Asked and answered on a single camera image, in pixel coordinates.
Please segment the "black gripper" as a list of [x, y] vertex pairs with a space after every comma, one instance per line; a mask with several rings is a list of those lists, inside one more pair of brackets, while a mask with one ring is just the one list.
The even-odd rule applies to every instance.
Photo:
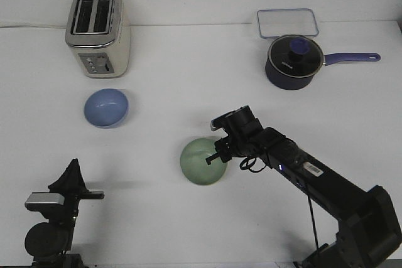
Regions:
[[233, 132], [215, 142], [216, 153], [207, 157], [206, 163], [211, 165], [216, 159], [228, 162], [232, 158], [257, 156], [259, 148], [251, 139], [263, 131], [259, 120], [255, 118], [250, 107], [245, 105], [233, 113], [231, 117]]
[[[83, 192], [57, 192], [75, 191], [78, 188]], [[64, 206], [40, 212], [45, 218], [66, 218], [78, 215], [79, 203], [82, 200], [102, 200], [105, 196], [103, 191], [88, 191], [82, 177], [78, 159], [72, 159], [62, 175], [52, 184], [48, 185], [50, 193], [59, 193], [65, 197]]]

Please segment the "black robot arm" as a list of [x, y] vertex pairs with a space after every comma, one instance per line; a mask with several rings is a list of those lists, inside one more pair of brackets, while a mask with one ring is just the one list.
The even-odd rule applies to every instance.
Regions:
[[24, 240], [33, 256], [32, 267], [85, 267], [80, 254], [70, 254], [73, 232], [82, 200], [102, 200], [104, 192], [87, 189], [78, 159], [46, 192], [32, 192], [24, 203], [27, 210], [39, 212], [46, 219], [30, 228]]
[[319, 247], [302, 267], [378, 267], [401, 245], [401, 227], [383, 187], [360, 189], [276, 129], [263, 128], [249, 106], [215, 118], [210, 127], [227, 137], [215, 142], [207, 163], [242, 158], [241, 169], [250, 169], [247, 162], [260, 159], [337, 220], [335, 242]]

